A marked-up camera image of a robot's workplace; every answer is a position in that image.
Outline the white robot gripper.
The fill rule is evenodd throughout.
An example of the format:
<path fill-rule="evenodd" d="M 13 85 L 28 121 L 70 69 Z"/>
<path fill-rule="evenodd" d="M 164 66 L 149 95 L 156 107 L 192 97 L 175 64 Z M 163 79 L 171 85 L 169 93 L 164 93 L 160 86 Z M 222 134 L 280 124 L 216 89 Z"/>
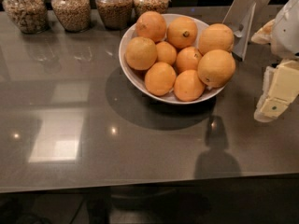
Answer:
<path fill-rule="evenodd" d="M 263 95 L 254 118 L 270 122 L 283 114 L 299 95 L 299 0 L 289 0 L 252 37 L 256 44 L 269 44 L 273 54 L 284 59 L 276 67 L 267 66 L 263 74 Z"/>

